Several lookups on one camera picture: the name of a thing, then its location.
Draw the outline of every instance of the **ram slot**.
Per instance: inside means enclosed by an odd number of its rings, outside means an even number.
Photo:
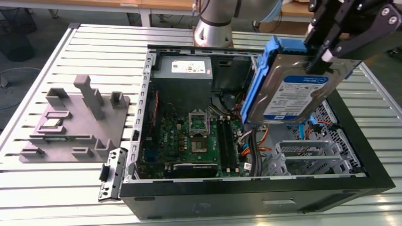
[[[216,130],[217,130],[221,170],[229,172],[231,170],[236,169],[232,129],[231,129],[229,121],[219,120],[216,123]]]

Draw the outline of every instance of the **white table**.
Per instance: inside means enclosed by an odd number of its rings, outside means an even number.
[[[233,32],[235,48],[261,49],[268,34]],[[102,94],[122,91],[130,106],[122,138],[129,139],[138,80],[148,44],[191,46],[191,30],[82,24],[68,29],[0,136],[0,225],[106,225],[138,223],[122,202],[97,203],[100,163],[22,164],[18,152],[46,105],[45,92],[77,93],[74,75],[89,74]],[[187,219],[203,225],[402,225],[402,112],[366,66],[337,92],[396,188],[324,213]],[[188,225],[168,220],[153,225]]]

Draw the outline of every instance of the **black trash bin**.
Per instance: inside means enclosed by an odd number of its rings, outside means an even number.
[[[0,13],[10,23],[13,29],[22,34],[29,34],[36,31],[36,24],[28,8],[0,7]]]
[[[25,34],[14,29],[6,20],[0,20],[0,52],[13,62],[25,61],[34,55]]]

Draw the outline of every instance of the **green motherboard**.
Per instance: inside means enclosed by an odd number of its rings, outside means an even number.
[[[209,118],[207,125],[204,119],[188,117],[163,118],[159,128],[159,143],[153,147],[144,148],[144,161],[137,165],[141,178],[165,178],[165,171],[175,163],[216,164],[217,173],[215,177],[241,177],[243,171],[239,167],[236,150],[236,136],[241,131],[240,120],[229,120],[232,147],[231,158],[235,159],[236,168],[225,169],[221,165],[217,123],[221,120]],[[207,134],[191,134],[192,129],[208,129]]]

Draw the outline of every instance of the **power supply label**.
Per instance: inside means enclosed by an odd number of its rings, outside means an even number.
[[[291,120],[297,117],[312,100],[311,93],[320,89],[327,81],[328,78],[320,76],[284,77],[264,110],[264,118]]]
[[[171,62],[172,73],[205,73],[204,61],[175,60]]]

